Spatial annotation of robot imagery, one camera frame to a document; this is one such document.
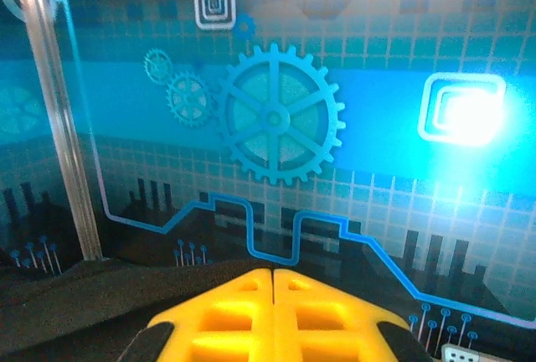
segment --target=gear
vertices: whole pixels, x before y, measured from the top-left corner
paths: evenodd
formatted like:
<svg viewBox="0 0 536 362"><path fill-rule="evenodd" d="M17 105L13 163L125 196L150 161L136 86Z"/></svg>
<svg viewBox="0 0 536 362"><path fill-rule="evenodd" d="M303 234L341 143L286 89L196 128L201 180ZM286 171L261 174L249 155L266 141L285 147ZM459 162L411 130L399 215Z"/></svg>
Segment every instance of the gear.
<svg viewBox="0 0 536 362"><path fill-rule="evenodd" d="M181 123L199 127L210 115L211 96L199 76L183 72L174 75L167 83L167 104Z"/></svg>
<svg viewBox="0 0 536 362"><path fill-rule="evenodd" d="M8 86L0 90L0 132L10 135L28 132L43 114L41 103L24 88Z"/></svg>
<svg viewBox="0 0 536 362"><path fill-rule="evenodd" d="M231 160L257 180L305 182L309 172L322 171L323 161L333 161L332 147L342 145L337 131L346 127L338 120L344 104L333 97L338 85L328 84L327 69L315 69L312 59L297 57L294 46L287 52L277 44L267 52L255 46L219 81L219 133Z"/></svg>
<svg viewBox="0 0 536 362"><path fill-rule="evenodd" d="M255 35L256 25L246 13L239 14L233 27L233 34L240 39L250 39Z"/></svg>
<svg viewBox="0 0 536 362"><path fill-rule="evenodd" d="M155 84L166 85L172 76L173 63L161 49L151 49L145 55L143 62L145 72Z"/></svg>

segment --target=blue grid background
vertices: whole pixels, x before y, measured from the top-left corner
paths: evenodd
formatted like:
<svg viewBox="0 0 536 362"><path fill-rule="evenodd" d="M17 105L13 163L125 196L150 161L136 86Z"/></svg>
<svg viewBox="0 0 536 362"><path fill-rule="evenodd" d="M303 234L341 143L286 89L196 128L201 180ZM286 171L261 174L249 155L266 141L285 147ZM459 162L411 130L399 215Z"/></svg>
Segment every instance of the blue grid background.
<svg viewBox="0 0 536 362"><path fill-rule="evenodd" d="M199 31L192 0L70 1L84 61L141 62L147 48L160 46L176 61L227 64L239 52L250 53L254 44L278 42L283 48L294 44L299 54L311 53L316 65L330 68L536 74L536 0L237 0L239 13L255 20L257 34L251 41L228 32ZM0 36L10 31L20 39L2 38L7 46L0 56L31 58L23 25L4 15L2 21ZM62 56L69 60L61 17L57 30ZM43 140L41 147L50 147L49 137ZM261 227L282 235L281 207L347 215L361 221L362 232L395 257L401 256L407 230L418 230L424 235L419 236L416 268L424 268L431 235L442 235L441 274L448 271L455 240L468 240L464 271L486 266L484 282L493 294L511 313L533 318L532 198L329 167L307 183L273 187L252 180L222 154L111 137L99 137L98 143L112 212L128 203L137 179L146 178L170 183L177 207L210 190L261 202ZM48 153L34 159L36 142L24 146L16 151L33 154L28 159L7 157L3 148L3 185L35 180L61 192L57 159ZM89 163L87 142L85 151ZM54 171L46 179L43 163ZM316 240L325 250L338 251L337 240Z"/></svg>
<svg viewBox="0 0 536 362"><path fill-rule="evenodd" d="M192 0L71 2L84 59L138 61L152 45L229 63L278 42L335 68L536 72L536 0L237 0L257 25L251 42L199 31Z"/></svg>

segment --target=black fabric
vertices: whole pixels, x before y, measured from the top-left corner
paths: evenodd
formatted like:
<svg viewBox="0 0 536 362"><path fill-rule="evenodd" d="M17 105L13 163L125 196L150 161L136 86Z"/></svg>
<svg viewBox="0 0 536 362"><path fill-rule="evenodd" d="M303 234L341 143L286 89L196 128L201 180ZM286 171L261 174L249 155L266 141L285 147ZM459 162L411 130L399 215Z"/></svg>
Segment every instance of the black fabric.
<svg viewBox="0 0 536 362"><path fill-rule="evenodd" d="M405 328L390 322L381 322L378 323L378 329L399 362L433 362L419 341Z"/></svg>
<svg viewBox="0 0 536 362"><path fill-rule="evenodd" d="M160 323L142 330L117 362L157 362L175 326Z"/></svg>
<svg viewBox="0 0 536 362"><path fill-rule="evenodd" d="M180 268L84 261L59 277L0 267L0 356L154 303L186 300L256 268L272 265L255 259Z"/></svg>

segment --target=square icon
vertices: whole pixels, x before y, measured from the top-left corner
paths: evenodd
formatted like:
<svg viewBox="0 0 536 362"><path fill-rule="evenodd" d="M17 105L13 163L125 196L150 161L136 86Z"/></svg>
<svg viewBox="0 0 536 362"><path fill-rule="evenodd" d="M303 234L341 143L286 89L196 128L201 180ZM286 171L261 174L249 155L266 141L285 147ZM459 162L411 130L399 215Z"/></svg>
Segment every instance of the square icon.
<svg viewBox="0 0 536 362"><path fill-rule="evenodd" d="M425 82L418 133L430 142L486 145L503 123L505 92L498 75L434 73Z"/></svg>
<svg viewBox="0 0 536 362"><path fill-rule="evenodd" d="M236 22L236 0L193 0L195 23L203 30L229 30Z"/></svg>

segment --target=white connector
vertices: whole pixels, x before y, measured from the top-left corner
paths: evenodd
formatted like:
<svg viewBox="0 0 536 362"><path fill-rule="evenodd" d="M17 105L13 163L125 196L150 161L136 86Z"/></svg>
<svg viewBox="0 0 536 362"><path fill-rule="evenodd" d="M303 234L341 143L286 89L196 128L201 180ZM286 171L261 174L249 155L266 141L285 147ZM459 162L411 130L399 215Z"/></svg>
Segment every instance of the white connector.
<svg viewBox="0 0 536 362"><path fill-rule="evenodd" d="M480 355L472 349L444 344L441 347L441 362L480 362Z"/></svg>

